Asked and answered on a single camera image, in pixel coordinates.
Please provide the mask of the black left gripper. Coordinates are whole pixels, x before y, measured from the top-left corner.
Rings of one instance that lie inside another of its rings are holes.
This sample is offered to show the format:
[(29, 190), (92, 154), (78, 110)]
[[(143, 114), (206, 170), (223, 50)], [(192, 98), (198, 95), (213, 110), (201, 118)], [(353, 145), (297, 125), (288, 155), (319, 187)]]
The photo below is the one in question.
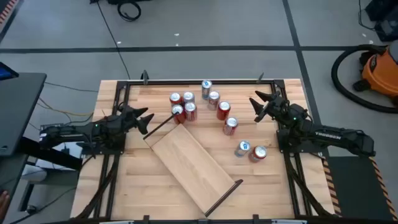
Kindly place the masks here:
[(119, 105), (118, 111), (121, 113), (123, 131), (127, 133), (130, 129), (137, 128), (141, 134), (147, 134), (147, 126), (154, 117), (154, 113), (140, 117), (147, 110), (148, 108), (136, 109), (129, 105)]

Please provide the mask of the black metal table frame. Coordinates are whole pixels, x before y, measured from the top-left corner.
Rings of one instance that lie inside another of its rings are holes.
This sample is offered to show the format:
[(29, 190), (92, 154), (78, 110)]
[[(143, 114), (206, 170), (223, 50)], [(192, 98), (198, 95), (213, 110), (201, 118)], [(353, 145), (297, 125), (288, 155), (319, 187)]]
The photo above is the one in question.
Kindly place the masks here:
[[(148, 127), (152, 131), (169, 117), (171, 93), (192, 91), (195, 94), (198, 119), (185, 123), (185, 128), (233, 180), (243, 180), (211, 214), (211, 219), (249, 219), (253, 214), (258, 214), (261, 219), (293, 217), (285, 161), (275, 136), (277, 124), (269, 118), (255, 123), (249, 102), (255, 97), (255, 91), (268, 93), (272, 85), (240, 81), (215, 83), (214, 89), (220, 92), (223, 100), (230, 102), (231, 114), (239, 121), (238, 130), (232, 136), (223, 134), (222, 122), (201, 99), (198, 80), (172, 80), (158, 85), (135, 83), (130, 88), (129, 104), (135, 108), (148, 108), (149, 113), (154, 113)], [(173, 122), (166, 123), (151, 139), (158, 140), (174, 126)], [(249, 141), (251, 150), (245, 156), (237, 157), (234, 151), (242, 140)], [(248, 155), (256, 146), (265, 146), (267, 156), (254, 163)], [(132, 130), (127, 135), (126, 150), (119, 159), (112, 217), (141, 220), (144, 215), (149, 215), (151, 220), (196, 220), (204, 216), (143, 136)]]

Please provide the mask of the white box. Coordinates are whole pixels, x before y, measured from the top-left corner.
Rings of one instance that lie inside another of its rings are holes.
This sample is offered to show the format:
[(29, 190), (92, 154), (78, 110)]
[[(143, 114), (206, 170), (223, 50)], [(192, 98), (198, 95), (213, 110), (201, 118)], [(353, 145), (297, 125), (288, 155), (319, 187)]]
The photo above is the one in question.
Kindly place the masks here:
[[(76, 157), (77, 159), (81, 159), (81, 149), (58, 149), (59, 152), (63, 154), (68, 154), (69, 156)], [(61, 166), (55, 164), (53, 162), (45, 161), (42, 159), (38, 159), (35, 163), (35, 166), (43, 168), (43, 169), (54, 169), (54, 170), (75, 170), (74, 168), (69, 168), (65, 166)]]

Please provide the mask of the person's hand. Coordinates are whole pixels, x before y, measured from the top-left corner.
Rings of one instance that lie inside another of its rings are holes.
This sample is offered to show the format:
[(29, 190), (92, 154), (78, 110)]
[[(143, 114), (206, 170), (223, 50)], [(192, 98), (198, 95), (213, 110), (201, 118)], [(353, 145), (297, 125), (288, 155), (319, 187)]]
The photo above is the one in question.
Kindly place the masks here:
[(0, 193), (0, 221), (4, 219), (6, 213), (7, 213), (7, 208), (9, 206), (10, 202), (10, 197), (8, 194), (8, 191), (2, 191)]

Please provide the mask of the wooden shelf black end frames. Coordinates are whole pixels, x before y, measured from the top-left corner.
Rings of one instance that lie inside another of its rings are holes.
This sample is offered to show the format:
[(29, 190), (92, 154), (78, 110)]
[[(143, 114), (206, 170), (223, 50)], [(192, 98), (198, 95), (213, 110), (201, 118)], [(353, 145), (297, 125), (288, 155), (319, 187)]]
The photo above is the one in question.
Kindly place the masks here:
[(205, 217), (212, 213), (243, 183), (233, 180), (182, 124), (158, 140), (152, 135), (177, 117), (172, 113), (143, 137), (164, 166), (189, 194)]

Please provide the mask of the black desk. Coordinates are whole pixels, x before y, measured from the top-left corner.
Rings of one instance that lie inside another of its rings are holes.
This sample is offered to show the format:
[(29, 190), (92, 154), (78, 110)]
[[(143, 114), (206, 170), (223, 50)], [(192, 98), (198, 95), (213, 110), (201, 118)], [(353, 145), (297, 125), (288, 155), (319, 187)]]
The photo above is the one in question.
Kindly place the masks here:
[(14, 196), (29, 156), (81, 169), (81, 159), (55, 149), (42, 150), (37, 141), (24, 137), (46, 78), (44, 73), (20, 73), (0, 80), (0, 194)]

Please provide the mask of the black laptop screen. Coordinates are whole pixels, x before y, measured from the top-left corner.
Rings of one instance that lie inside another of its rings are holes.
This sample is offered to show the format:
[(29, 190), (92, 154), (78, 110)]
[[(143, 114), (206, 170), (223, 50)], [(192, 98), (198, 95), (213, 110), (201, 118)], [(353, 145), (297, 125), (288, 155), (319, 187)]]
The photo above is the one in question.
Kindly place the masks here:
[(13, 69), (0, 62), (0, 80), (7, 80), (19, 77), (19, 74)]

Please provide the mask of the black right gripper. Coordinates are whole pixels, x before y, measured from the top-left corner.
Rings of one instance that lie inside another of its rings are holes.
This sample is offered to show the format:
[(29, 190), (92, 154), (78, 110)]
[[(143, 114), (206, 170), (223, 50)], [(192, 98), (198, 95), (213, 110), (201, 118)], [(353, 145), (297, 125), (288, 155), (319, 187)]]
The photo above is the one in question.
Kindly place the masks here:
[(255, 91), (255, 94), (264, 102), (267, 102), (265, 108), (255, 99), (250, 98), (249, 101), (255, 111), (256, 117), (254, 121), (259, 123), (265, 116), (265, 113), (273, 119), (280, 120), (288, 112), (288, 100), (279, 96), (278, 94), (268, 94), (260, 91)]

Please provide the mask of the black mat hazard stripes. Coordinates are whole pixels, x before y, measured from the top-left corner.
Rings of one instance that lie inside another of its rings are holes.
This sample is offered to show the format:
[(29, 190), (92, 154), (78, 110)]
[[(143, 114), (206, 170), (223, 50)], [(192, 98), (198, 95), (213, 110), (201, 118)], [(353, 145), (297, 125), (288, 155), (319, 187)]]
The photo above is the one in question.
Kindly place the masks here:
[(5, 24), (19, 0), (0, 0), (0, 25)]
[(398, 224), (398, 213), (374, 159), (328, 157), (324, 168), (331, 175), (330, 193), (337, 214)]

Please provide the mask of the blue silver energy drink can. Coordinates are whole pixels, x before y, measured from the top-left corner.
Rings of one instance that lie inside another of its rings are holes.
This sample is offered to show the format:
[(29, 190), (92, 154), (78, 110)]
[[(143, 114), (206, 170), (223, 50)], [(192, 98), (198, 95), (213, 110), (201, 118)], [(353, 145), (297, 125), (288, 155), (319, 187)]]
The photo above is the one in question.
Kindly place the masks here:
[(251, 150), (251, 144), (249, 141), (242, 140), (239, 142), (236, 150), (234, 151), (234, 154), (237, 157), (243, 157), (245, 156), (249, 151)]
[(212, 88), (212, 81), (211, 80), (203, 80), (201, 83), (201, 97), (204, 100), (209, 98), (210, 92)]

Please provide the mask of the black equipment case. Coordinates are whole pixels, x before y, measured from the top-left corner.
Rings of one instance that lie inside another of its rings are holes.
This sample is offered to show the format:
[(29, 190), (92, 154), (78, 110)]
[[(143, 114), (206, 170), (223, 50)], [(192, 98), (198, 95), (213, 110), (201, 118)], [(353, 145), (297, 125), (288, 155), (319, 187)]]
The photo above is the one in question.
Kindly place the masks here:
[(398, 0), (371, 0), (365, 12), (382, 42), (398, 39)]

